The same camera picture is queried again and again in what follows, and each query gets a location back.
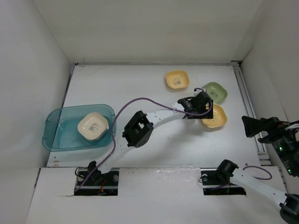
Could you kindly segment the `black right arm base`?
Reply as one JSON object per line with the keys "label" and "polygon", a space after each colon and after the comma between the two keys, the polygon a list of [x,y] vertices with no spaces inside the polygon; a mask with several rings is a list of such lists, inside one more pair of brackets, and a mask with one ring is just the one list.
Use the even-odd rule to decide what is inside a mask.
{"label": "black right arm base", "polygon": [[217,168],[200,170],[199,183],[202,184],[205,196],[246,195],[244,188],[230,182],[233,171],[238,166],[229,160],[223,160]]}

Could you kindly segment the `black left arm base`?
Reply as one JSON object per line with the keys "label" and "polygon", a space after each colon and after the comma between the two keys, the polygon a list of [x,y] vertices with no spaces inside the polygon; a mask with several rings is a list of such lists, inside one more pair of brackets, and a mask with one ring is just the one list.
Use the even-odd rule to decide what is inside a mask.
{"label": "black left arm base", "polygon": [[112,169],[106,174],[100,174],[100,171],[95,171],[84,183],[84,185],[76,190],[88,176],[88,169],[78,167],[75,169],[77,177],[75,182],[75,196],[117,196],[119,183],[119,169]]}

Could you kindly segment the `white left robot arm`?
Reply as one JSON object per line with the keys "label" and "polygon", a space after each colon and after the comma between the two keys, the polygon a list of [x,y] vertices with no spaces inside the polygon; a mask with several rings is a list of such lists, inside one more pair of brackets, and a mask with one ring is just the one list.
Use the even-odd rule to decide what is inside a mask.
{"label": "white left robot arm", "polygon": [[121,137],[116,140],[112,134],[113,149],[106,153],[99,164],[95,161],[90,162],[87,167],[88,175],[85,180],[89,180],[94,185],[99,185],[104,181],[104,175],[124,157],[130,150],[144,146],[150,139],[154,129],[169,122],[182,119],[210,119],[213,117],[213,100],[201,88],[196,88],[191,97],[181,98],[171,106],[160,104],[149,98],[136,98],[126,103],[118,112],[112,122],[131,103],[146,100],[162,107],[161,110],[145,113],[137,111],[129,122],[124,126]]}

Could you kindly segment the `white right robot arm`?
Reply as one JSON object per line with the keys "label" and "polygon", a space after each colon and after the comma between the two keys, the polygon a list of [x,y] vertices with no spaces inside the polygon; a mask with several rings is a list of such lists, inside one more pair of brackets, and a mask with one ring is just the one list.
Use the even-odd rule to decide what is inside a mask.
{"label": "white right robot arm", "polygon": [[[278,162],[271,162],[267,151],[259,154],[260,167],[247,168],[250,175],[283,192],[287,192],[285,171]],[[208,201],[199,216],[200,224],[284,224],[266,200],[248,191],[246,196],[219,196],[216,201]]]}

